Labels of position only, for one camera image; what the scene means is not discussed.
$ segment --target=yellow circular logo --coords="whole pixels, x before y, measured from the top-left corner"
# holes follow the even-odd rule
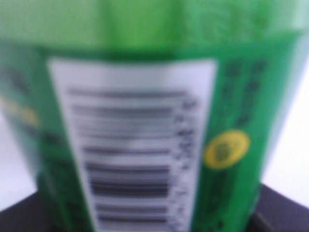
[[[250,139],[241,130],[231,130],[214,137],[204,153],[206,166],[223,169],[237,163],[248,151]]]

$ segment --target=white background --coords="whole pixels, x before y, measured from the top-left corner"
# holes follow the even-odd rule
[[[309,207],[309,62],[263,182]],[[0,211],[36,191],[0,114]]]

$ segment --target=green label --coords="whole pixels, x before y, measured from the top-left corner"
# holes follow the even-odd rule
[[[296,36],[177,54],[1,42],[0,103],[63,231],[239,232],[304,48]]]

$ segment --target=label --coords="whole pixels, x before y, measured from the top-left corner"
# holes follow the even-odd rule
[[[95,230],[188,232],[216,62],[48,66]]]

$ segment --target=green plastic bottle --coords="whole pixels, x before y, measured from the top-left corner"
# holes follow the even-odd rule
[[[64,232],[240,232],[307,0],[0,0],[0,104]]]

